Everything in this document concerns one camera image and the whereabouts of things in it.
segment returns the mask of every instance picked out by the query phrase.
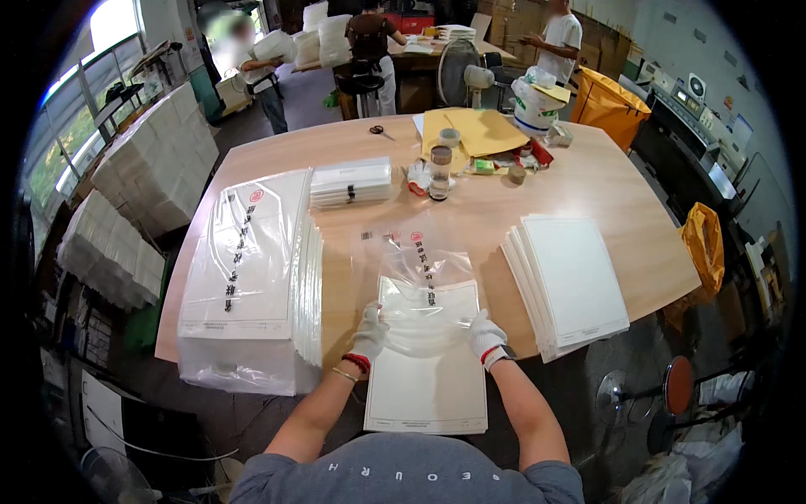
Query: white cotton work glove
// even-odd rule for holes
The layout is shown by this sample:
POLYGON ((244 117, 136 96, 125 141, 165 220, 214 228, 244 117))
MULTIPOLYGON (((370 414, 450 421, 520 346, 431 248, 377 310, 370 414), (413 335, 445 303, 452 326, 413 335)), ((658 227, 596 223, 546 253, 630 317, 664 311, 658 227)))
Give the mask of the white cotton work glove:
POLYGON ((355 362, 351 356, 358 357, 358 359, 366 364, 366 369, 362 369, 365 373, 369 372, 372 363, 375 362, 376 357, 384 347, 384 340, 386 339, 386 332, 389 330, 389 324, 381 322, 379 317, 380 304, 378 301, 369 303, 364 308, 364 315, 361 323, 358 325, 358 330, 352 337, 353 348, 344 357, 348 360, 355 362))
POLYGON ((428 185, 431 183, 431 170, 426 166, 426 162, 418 159, 413 165, 409 165, 406 172, 409 179, 409 190, 417 196, 425 196, 428 185))
POLYGON ((484 363, 484 357, 490 350, 506 344, 506 333, 492 320, 487 320, 487 308, 484 308, 470 324, 473 353, 484 363))

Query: gray t-shirt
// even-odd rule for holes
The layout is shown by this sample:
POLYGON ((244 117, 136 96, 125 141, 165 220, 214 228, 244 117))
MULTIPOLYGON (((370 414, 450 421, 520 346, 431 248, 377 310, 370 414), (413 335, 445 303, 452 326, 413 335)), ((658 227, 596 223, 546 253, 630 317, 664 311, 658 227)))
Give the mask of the gray t-shirt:
POLYGON ((231 504, 265 502, 584 502, 576 469, 559 461, 523 473, 499 469, 458 439, 367 434, 312 464, 255 455, 230 494, 231 504))

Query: workbench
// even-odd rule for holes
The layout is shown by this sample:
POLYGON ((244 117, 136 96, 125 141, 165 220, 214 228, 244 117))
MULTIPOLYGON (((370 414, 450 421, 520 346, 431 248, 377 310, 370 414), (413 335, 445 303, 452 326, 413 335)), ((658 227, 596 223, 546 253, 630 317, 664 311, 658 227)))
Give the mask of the workbench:
POLYGON ((465 175, 447 200, 435 202, 408 191, 403 167, 420 154, 410 115, 357 119, 275 135, 232 148, 201 199, 165 294, 155 355, 177 361, 177 321, 190 262, 210 208, 230 185, 291 169, 390 156, 393 195, 313 211, 322 231, 322 355, 324 369, 349 349, 360 308, 377 296, 377 272, 364 272, 355 255, 357 227, 388 223, 429 210, 452 227, 467 250, 479 283, 479 305, 509 336, 519 357, 538 354, 534 333, 501 251, 507 230, 530 213, 590 216, 607 245, 630 321, 651 314, 700 285, 688 251, 652 189, 618 146, 599 128, 564 123, 574 136, 569 148, 552 148, 549 169, 516 186, 506 177, 465 175), (386 135, 369 128, 384 127, 386 135))
MULTIPOLYGON (((392 57, 395 64, 395 70, 436 70, 439 65, 439 57, 442 55, 442 49, 447 45, 446 42, 441 40, 421 40, 416 45, 424 48, 433 48, 434 52, 431 54, 423 54, 421 52, 405 52, 405 46, 396 44, 393 41, 389 42, 388 52, 392 57)), ((517 58, 509 54, 504 49, 497 48, 496 46, 485 42, 483 40, 476 41, 476 48, 479 50, 479 56, 486 52, 497 52, 501 54, 501 59, 515 61, 517 58)), ((305 65, 300 65, 292 70, 294 72, 307 72, 308 70, 320 69, 322 65, 318 61, 311 61, 305 65)))

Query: scissors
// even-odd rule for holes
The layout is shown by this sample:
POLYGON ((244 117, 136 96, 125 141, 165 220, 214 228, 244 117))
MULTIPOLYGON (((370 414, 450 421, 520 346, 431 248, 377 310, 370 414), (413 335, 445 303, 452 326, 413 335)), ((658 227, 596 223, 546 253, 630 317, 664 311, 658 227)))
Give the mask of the scissors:
POLYGON ((395 140, 394 138, 389 136, 388 133, 384 133, 384 127, 383 126, 375 125, 375 126, 369 128, 369 132, 372 133, 373 135, 383 135, 386 138, 390 139, 392 142, 395 140))

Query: orange bag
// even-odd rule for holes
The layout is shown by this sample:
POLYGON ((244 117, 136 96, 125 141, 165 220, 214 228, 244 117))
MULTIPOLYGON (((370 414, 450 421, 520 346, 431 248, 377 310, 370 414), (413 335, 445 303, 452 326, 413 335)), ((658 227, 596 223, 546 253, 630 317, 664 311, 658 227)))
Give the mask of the orange bag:
POLYGON ((652 110, 641 99, 601 73, 580 66, 580 91, 576 95, 571 122, 600 127, 627 152, 641 121, 652 110))
POLYGON ((702 203, 694 204, 688 212, 686 223, 677 231, 683 238, 702 282, 702 286, 663 308, 666 321, 682 331, 685 311, 690 306, 711 301, 722 288, 725 250, 722 247, 722 227, 717 213, 702 203))

